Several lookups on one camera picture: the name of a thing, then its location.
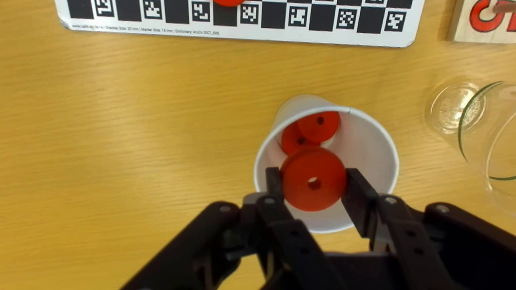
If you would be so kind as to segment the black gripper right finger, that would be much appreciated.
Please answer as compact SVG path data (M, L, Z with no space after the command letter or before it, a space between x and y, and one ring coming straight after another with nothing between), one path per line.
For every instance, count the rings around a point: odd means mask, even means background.
M366 255L345 256L360 290L516 290L516 237L445 202L418 211L347 171L342 205Z

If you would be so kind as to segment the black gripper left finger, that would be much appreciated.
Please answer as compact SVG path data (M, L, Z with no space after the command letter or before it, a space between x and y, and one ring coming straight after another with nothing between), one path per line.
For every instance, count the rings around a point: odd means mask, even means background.
M245 256L255 256L261 266L260 290L316 290L321 252L287 211L281 171L265 173L265 192L247 195L242 206L208 205L121 290L220 290Z

